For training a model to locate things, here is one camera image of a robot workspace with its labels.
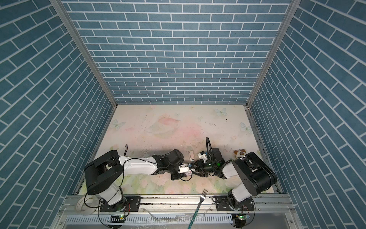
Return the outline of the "pink white stapler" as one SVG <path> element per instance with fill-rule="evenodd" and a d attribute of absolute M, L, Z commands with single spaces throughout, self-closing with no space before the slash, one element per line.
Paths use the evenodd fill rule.
<path fill-rule="evenodd" d="M 189 158 L 190 158 L 190 161 L 194 161 L 194 152 L 193 151 L 189 151 Z"/>

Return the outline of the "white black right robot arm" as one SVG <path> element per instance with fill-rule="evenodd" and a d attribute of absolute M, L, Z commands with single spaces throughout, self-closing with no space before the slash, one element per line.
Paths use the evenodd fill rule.
<path fill-rule="evenodd" d="M 200 159 L 189 166 L 189 171 L 199 177 L 228 179 L 239 176 L 239 185 L 231 189 L 226 198 L 232 209 L 242 208 L 251 197 L 270 189 L 277 182 L 275 172 L 254 152 L 225 161 L 221 151 L 212 147 L 208 137 L 205 143 L 206 151 L 199 154 Z"/>

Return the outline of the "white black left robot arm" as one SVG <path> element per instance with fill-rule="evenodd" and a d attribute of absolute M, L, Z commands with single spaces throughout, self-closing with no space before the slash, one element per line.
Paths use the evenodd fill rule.
<path fill-rule="evenodd" d="M 99 196 L 104 203 L 112 206 L 124 200 L 122 184 L 114 183 L 118 178 L 136 174 L 176 175 L 183 162 L 183 154 L 176 149 L 164 155 L 146 158 L 121 156 L 118 151 L 111 150 L 85 166 L 87 194 Z"/>

